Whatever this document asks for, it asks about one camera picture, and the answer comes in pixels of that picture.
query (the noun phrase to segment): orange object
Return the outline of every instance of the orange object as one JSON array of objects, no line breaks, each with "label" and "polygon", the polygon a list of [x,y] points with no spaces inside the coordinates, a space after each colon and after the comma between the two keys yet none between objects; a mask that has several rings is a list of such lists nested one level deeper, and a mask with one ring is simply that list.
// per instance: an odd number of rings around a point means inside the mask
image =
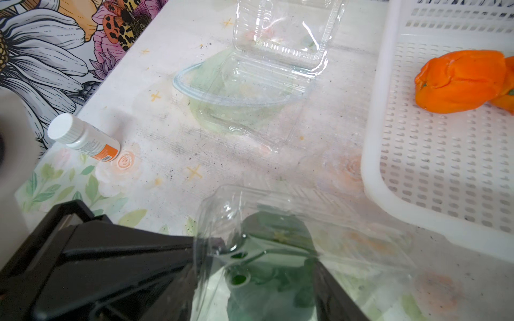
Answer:
[{"label": "orange object", "polygon": [[106,144],[101,152],[91,157],[102,162],[107,162],[109,160],[113,160],[118,155],[118,152],[119,150]]},{"label": "orange object", "polygon": [[438,114],[478,108],[501,92],[506,70],[499,51],[447,53],[427,62],[416,76],[416,104]]},{"label": "orange object", "polygon": [[514,115],[514,56],[506,58],[505,63],[507,64],[507,75],[502,91],[490,103]]}]

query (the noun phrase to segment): white plastic tray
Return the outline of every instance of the white plastic tray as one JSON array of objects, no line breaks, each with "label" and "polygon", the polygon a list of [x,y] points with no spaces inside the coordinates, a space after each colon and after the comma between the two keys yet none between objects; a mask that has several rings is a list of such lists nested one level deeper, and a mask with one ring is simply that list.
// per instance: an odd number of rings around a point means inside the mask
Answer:
[{"label": "white plastic tray", "polygon": [[451,51],[514,55],[513,29],[514,1],[391,0],[361,164],[366,194],[392,216],[510,262],[514,116],[488,104],[432,114],[414,77]]}]

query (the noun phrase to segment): white table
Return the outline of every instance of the white table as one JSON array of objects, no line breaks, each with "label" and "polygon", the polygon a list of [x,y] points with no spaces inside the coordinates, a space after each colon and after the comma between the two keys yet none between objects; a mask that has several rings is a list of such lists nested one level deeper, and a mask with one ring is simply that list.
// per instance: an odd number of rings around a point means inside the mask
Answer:
[{"label": "white table", "polygon": [[[163,8],[80,112],[120,140],[133,162],[125,170],[113,168],[56,144],[35,170],[34,195],[59,185],[57,191],[41,202],[33,202],[25,186],[17,193],[30,227],[53,204],[79,193],[113,222],[191,235],[200,201],[253,173],[320,188],[348,201],[364,219],[404,231],[411,239],[408,254],[421,272],[413,296],[423,316],[404,302],[412,320],[512,320],[513,265],[400,222],[363,194],[357,164],[388,3],[352,0],[347,6],[328,67],[292,141],[277,154],[241,137],[205,131],[191,116],[188,99],[172,86],[174,73],[231,45],[235,6],[234,0],[191,0]],[[384,317],[409,319],[403,311]]]}]

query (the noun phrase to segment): white bottle cap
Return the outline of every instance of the white bottle cap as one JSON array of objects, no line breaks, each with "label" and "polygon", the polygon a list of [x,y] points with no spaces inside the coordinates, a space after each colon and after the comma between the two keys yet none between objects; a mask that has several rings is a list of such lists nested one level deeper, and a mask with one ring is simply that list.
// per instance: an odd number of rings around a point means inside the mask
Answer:
[{"label": "white bottle cap", "polygon": [[63,144],[75,142],[84,131],[84,122],[71,114],[60,114],[48,126],[48,137]]}]

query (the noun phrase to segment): clear plastic container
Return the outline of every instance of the clear plastic container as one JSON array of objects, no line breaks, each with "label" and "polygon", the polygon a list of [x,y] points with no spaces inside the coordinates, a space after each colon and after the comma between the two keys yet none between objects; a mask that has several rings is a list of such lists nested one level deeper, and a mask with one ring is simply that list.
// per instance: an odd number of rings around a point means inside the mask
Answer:
[{"label": "clear plastic container", "polygon": [[174,86],[214,131],[277,151],[294,129],[345,0],[239,0],[233,47],[181,71]]},{"label": "clear plastic container", "polygon": [[414,265],[386,233],[338,208],[220,187],[200,207],[191,320],[317,320],[311,279],[316,260],[370,318],[387,311]]}]

